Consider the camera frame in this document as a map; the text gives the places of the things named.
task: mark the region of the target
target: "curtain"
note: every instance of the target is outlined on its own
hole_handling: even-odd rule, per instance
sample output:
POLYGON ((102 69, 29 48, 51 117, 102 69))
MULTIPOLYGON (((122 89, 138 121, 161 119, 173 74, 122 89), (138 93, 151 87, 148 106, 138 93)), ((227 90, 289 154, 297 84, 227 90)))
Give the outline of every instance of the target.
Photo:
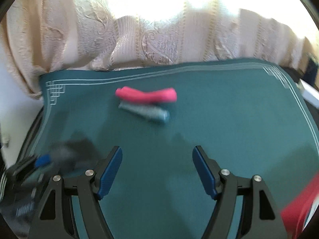
POLYGON ((255 57, 304 71, 317 40, 299 0, 16 0, 0 24, 7 69, 33 98, 61 69, 255 57))

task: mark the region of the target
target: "white border line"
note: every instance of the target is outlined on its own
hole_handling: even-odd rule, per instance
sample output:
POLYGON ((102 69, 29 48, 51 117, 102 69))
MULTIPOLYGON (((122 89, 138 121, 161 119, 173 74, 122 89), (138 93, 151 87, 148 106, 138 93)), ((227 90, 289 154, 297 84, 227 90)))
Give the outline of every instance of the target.
MULTIPOLYGON (((107 78, 107 79, 59 79, 59 80, 53 80, 50 81, 51 83, 58 82, 58 81, 107 81, 107 82, 102 82, 102 83, 62 83, 63 85, 102 85, 102 84, 110 84, 110 83, 116 83, 116 82, 122 82, 122 81, 129 81, 129 80, 137 80, 137 79, 143 79, 143 78, 150 78, 150 77, 156 77, 156 76, 163 76, 163 75, 169 75, 169 74, 175 74, 175 73, 180 73, 180 72, 192 72, 192 71, 222 71, 222 70, 244 70, 244 69, 264 69, 266 71, 270 70, 272 74, 281 81, 283 84, 288 83, 288 87, 286 87, 284 84, 285 88, 289 88, 292 95, 294 96, 300 110, 302 111, 305 120, 307 121, 307 124, 310 128, 310 131, 312 133, 313 139, 315 141, 315 145, 317 148, 318 156, 319 156, 319 142, 317 135, 315 133, 315 130, 312 126, 312 123, 302 106, 302 103, 300 102, 295 90, 293 89, 290 81, 287 79, 287 77, 277 68, 272 65, 266 65, 263 63, 238 63, 238 64, 223 64, 223 65, 216 65, 214 66, 185 66, 185 67, 179 67, 179 68, 174 68, 174 69, 169 69, 169 70, 163 70, 163 71, 156 71, 156 72, 149 72, 149 73, 142 73, 142 74, 135 74, 135 75, 129 75, 129 76, 121 76, 121 77, 114 77, 114 78, 107 78)), ((50 84, 48 85, 48 82, 46 82, 47 87, 51 87, 53 85, 57 84, 50 84)), ((46 117, 44 119, 42 128, 37 136, 36 141, 34 142, 30 154, 34 154, 34 150, 39 142, 40 137, 42 136, 42 133, 44 131, 44 128, 47 124, 47 121, 49 119, 50 113, 51 113, 51 108, 52 105, 50 105, 50 94, 49 94, 49 89, 55 89, 55 88, 47 88, 47 112, 46 117)))
POLYGON ((316 148, 317 148, 318 156, 319 156, 319 142, 318 142, 318 138, 317 138, 315 129, 312 126, 312 123, 311 123, 311 121, 310 121, 310 119, 309 119, 309 117, 308 117, 308 115, 307 115, 302 103, 300 102, 298 95, 296 94, 295 90, 293 89, 292 84, 289 82, 288 78, 277 67, 274 67, 274 66, 272 66, 272 67, 275 69, 275 71, 279 72, 279 74, 282 74, 283 77, 288 82, 289 89, 290 89, 292 95, 294 96, 294 98, 295 98, 295 100, 296 100, 296 102, 297 102, 302 114, 304 115, 305 120, 307 121, 307 124, 308 124, 309 128, 310 128, 310 131, 311 131, 312 136, 313 136, 314 141, 315 141, 315 145, 316 145, 316 148))

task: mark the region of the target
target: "pink object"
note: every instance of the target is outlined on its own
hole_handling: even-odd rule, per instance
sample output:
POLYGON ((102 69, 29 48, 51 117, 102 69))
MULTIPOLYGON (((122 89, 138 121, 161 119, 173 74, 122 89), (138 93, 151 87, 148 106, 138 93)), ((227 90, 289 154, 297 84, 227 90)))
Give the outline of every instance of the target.
POLYGON ((311 208, 312 202, 319 193, 319 174, 317 174, 306 188, 281 211, 287 232, 292 238, 297 238, 302 232, 305 219, 311 208))
POLYGON ((177 94, 174 88, 154 92, 142 92, 127 86, 118 88, 115 95, 122 100, 136 104, 176 102, 177 94))

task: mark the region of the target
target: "blue gripper pad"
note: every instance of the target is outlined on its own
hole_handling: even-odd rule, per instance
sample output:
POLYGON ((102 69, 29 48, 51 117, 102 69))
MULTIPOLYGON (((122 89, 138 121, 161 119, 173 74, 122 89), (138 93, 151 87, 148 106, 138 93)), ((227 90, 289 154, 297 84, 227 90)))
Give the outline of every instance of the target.
POLYGON ((40 156, 34 163, 34 167, 37 169, 39 167, 46 166, 51 163, 50 155, 40 156))
POLYGON ((109 165, 106 167, 104 173, 101 176, 99 190, 97 192, 98 200, 101 200, 105 195, 110 192, 111 186, 114 182, 115 176, 122 163, 123 153, 122 149, 118 148, 113 155, 109 165))
POLYGON ((212 175, 205 160, 196 147, 193 149, 193 162, 200 180, 202 181, 206 194, 210 195, 212 199, 214 199, 217 195, 214 176, 212 175))

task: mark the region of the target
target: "green mat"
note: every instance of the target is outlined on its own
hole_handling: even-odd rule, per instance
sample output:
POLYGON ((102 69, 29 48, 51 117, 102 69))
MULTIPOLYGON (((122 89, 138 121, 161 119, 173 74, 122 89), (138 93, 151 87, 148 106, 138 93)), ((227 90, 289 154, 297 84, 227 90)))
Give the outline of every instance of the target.
MULTIPOLYGON (((101 158, 114 145, 123 150, 111 191, 100 202, 116 239, 201 238, 215 202, 192 163, 196 145, 235 175, 261 175, 280 208, 318 171, 317 127, 291 78, 265 61, 66 70, 43 75, 40 85, 45 114, 31 154, 81 139, 92 141, 101 158), (175 88, 177 102, 161 105, 171 121, 153 123, 119 110, 114 93, 123 86, 175 88)), ((73 201, 79 234, 87 238, 73 201)), ((229 238, 240 207, 238 201, 229 238)))

